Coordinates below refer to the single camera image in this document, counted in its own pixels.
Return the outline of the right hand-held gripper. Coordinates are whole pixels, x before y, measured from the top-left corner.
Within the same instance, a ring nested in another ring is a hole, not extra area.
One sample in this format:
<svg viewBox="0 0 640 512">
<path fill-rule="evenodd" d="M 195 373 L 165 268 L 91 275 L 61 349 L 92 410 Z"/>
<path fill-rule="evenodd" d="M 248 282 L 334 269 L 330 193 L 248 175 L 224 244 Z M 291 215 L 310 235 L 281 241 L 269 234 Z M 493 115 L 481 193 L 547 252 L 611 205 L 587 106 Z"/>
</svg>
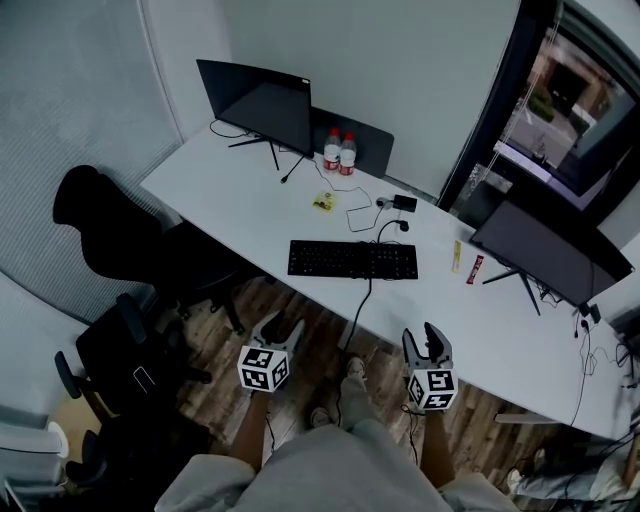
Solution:
<svg viewBox="0 0 640 512">
<path fill-rule="evenodd" d="M 418 411 L 445 411 L 458 394 L 458 378 L 453 366 L 452 346 L 433 324 L 424 323 L 425 345 L 432 364 L 426 368 L 426 358 L 419 350 L 408 328 L 402 334 L 403 353 L 409 373 L 407 390 Z"/>
</svg>

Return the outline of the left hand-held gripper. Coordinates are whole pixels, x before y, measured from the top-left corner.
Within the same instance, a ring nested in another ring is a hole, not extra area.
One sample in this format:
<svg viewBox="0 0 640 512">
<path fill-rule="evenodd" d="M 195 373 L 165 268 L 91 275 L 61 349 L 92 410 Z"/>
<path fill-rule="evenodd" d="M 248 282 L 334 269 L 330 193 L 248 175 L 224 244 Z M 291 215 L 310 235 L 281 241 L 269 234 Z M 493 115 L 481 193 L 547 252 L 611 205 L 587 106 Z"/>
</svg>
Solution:
<svg viewBox="0 0 640 512">
<path fill-rule="evenodd" d="M 273 393 L 288 378 L 288 353 L 296 352 L 304 335 L 305 321 L 300 319 L 281 343 L 279 328 L 284 317 L 283 311 L 275 311 L 265 316 L 252 330 L 250 343 L 254 346 L 244 345 L 241 348 L 237 370 L 244 389 Z M 280 344 L 281 350 L 261 347 L 277 344 Z"/>
</svg>

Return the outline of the black keyboard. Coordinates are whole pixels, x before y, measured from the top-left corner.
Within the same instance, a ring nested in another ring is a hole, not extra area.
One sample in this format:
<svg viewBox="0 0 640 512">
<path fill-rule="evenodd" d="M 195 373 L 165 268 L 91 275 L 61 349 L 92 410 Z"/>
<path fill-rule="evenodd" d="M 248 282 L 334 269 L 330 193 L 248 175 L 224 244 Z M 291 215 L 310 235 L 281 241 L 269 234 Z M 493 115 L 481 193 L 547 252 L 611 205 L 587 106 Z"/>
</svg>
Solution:
<svg viewBox="0 0 640 512">
<path fill-rule="evenodd" d="M 292 276 L 348 279 L 417 280 L 413 245 L 375 242 L 292 240 L 288 257 Z"/>
</svg>

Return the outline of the person's right forearm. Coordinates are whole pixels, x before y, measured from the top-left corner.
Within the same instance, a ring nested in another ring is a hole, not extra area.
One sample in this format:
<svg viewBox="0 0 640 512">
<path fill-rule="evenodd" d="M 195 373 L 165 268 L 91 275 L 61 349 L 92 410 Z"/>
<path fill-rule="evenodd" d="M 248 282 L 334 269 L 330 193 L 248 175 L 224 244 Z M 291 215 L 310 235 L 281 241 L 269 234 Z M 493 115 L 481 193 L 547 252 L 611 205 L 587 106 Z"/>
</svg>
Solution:
<svg viewBox="0 0 640 512">
<path fill-rule="evenodd" d="M 454 464 L 449 451 L 444 415 L 440 411 L 424 413 L 424 440 L 420 470 L 431 484 L 440 488 L 455 479 Z"/>
</svg>

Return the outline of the person's grey trouser leg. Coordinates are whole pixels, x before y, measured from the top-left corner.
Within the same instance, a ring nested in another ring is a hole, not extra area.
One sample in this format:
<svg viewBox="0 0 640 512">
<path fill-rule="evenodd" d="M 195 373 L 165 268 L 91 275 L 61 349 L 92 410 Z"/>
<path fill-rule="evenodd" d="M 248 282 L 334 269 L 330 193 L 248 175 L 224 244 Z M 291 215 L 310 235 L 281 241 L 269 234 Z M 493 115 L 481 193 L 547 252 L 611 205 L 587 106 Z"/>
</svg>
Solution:
<svg viewBox="0 0 640 512">
<path fill-rule="evenodd" d="M 340 426 L 345 431 L 351 430 L 361 421 L 376 418 L 365 382 L 358 375 L 346 376 L 342 380 L 337 406 L 341 417 Z"/>
</svg>

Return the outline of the light wooden desk crossbar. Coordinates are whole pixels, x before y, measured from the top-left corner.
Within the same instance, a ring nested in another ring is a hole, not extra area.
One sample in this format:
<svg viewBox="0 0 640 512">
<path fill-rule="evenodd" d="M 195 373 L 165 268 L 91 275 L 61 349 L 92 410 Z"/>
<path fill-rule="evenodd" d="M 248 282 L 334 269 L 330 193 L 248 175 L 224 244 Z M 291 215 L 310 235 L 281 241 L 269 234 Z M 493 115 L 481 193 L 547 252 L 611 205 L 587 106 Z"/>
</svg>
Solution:
<svg viewBox="0 0 640 512">
<path fill-rule="evenodd" d="M 520 424 L 520 425 L 554 425 L 558 421 L 545 416 L 533 413 L 497 413 L 494 421 L 499 424 Z"/>
</svg>

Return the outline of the person's grey sweatshirt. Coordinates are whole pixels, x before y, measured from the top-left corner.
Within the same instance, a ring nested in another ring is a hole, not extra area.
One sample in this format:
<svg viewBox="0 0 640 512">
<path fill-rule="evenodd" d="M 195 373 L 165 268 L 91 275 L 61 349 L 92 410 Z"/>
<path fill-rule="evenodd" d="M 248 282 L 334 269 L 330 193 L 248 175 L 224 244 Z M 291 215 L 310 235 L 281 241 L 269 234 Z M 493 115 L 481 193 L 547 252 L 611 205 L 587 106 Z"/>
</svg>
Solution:
<svg viewBox="0 0 640 512">
<path fill-rule="evenodd" d="M 519 512 L 481 474 L 436 488 L 368 419 L 283 444 L 255 471 L 228 456 L 197 455 L 155 505 L 156 512 Z"/>
</svg>

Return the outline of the black wide monitor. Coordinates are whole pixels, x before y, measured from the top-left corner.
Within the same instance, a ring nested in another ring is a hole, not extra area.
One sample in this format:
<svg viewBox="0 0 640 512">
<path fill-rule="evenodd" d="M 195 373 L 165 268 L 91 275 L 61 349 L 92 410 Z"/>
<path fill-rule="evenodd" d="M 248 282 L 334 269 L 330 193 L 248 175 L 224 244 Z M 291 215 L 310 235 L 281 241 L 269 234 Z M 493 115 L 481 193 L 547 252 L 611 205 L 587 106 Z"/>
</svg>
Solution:
<svg viewBox="0 0 640 512">
<path fill-rule="evenodd" d="M 581 310 L 635 271 L 622 252 L 579 214 L 560 218 L 544 208 L 510 200 L 496 208 L 470 243 Z"/>
</svg>

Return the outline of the red-capped water bottle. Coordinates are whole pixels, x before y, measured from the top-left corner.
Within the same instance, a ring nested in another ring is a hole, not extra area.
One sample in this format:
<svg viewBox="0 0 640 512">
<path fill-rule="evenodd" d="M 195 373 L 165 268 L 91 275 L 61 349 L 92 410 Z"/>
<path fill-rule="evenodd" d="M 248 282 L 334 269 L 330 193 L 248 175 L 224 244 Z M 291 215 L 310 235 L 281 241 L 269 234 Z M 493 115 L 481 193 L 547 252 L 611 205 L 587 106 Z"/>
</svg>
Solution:
<svg viewBox="0 0 640 512">
<path fill-rule="evenodd" d="M 353 174 L 357 147 L 355 137 L 352 132 L 347 132 L 344 136 L 339 151 L 339 173 L 344 176 Z"/>
<path fill-rule="evenodd" d="M 337 127 L 331 128 L 323 151 L 323 167 L 326 171 L 333 172 L 339 168 L 340 148 L 340 130 Z"/>
</svg>

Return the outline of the black low office chair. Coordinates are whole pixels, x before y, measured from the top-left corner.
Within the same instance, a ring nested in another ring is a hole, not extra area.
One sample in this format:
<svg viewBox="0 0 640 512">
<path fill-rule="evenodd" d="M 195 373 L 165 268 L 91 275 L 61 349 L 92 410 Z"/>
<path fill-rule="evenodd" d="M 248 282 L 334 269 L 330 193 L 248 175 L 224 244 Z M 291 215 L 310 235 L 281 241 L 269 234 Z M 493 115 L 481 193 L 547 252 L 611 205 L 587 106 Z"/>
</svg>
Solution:
<svg viewBox="0 0 640 512">
<path fill-rule="evenodd" d="M 75 491 L 40 500 L 38 512 L 154 512 L 189 460 L 211 447 L 209 430 L 171 413 L 158 421 L 118 416 L 86 431 L 81 460 L 65 466 Z"/>
</svg>

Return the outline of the black high-back office chair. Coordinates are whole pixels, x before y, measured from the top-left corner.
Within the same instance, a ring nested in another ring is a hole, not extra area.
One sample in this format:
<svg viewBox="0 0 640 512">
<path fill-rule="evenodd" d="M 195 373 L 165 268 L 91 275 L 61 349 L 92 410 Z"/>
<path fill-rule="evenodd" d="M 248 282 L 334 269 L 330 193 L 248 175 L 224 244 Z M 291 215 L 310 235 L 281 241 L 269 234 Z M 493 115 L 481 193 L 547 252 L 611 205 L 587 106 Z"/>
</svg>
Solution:
<svg viewBox="0 0 640 512">
<path fill-rule="evenodd" d="M 80 233 L 84 260 L 96 274 L 152 286 L 184 320 L 191 306 L 209 300 L 212 312 L 225 310 L 236 334 L 245 332 L 232 291 L 266 273 L 190 222 L 164 230 L 156 216 L 89 165 L 64 176 L 53 221 Z"/>
</svg>

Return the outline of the dark grey desk partition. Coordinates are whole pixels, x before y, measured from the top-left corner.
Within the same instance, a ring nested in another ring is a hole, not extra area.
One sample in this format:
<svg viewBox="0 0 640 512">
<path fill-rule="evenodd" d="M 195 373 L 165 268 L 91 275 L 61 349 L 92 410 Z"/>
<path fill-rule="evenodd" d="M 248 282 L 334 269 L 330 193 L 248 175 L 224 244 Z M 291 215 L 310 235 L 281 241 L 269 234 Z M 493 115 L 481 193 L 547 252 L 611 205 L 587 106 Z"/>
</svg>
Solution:
<svg viewBox="0 0 640 512">
<path fill-rule="evenodd" d="M 324 152 L 324 143 L 332 128 L 340 135 L 352 133 L 356 144 L 355 168 L 376 178 L 384 178 L 389 164 L 394 136 L 371 125 L 317 107 L 311 107 L 313 148 Z"/>
</svg>

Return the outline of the white rolled sheet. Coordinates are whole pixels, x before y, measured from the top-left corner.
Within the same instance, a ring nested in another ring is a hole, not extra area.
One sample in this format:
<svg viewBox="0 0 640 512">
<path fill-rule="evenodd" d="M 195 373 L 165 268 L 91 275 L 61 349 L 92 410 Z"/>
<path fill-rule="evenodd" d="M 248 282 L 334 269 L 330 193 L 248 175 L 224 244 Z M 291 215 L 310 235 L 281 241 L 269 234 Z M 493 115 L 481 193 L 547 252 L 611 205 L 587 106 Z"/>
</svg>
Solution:
<svg viewBox="0 0 640 512">
<path fill-rule="evenodd" d="M 0 480 L 57 484 L 68 455 L 68 439 L 55 422 L 44 429 L 0 422 Z"/>
</svg>

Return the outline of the white roller blind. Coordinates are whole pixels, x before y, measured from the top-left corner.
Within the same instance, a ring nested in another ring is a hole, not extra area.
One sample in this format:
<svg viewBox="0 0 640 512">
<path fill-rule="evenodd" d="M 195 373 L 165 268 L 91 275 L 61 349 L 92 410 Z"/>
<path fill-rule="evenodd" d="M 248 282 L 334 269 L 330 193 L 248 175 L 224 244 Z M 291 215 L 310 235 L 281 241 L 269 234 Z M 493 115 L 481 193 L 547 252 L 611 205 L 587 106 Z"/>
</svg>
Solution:
<svg viewBox="0 0 640 512">
<path fill-rule="evenodd" d="M 388 174 L 441 192 L 519 0 L 221 0 L 236 62 L 306 77 L 312 102 L 392 134 Z"/>
</svg>

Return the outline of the black-framed window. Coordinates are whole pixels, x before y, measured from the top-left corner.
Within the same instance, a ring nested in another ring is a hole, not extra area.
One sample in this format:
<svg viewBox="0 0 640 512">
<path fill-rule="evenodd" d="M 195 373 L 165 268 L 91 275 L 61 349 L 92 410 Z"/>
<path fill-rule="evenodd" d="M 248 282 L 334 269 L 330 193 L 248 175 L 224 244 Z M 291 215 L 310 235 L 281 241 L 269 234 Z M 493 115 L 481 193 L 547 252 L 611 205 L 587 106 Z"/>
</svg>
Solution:
<svg viewBox="0 0 640 512">
<path fill-rule="evenodd" d="M 578 0 L 519 0 L 488 97 L 437 201 L 538 181 L 603 224 L 640 191 L 640 57 Z"/>
</svg>

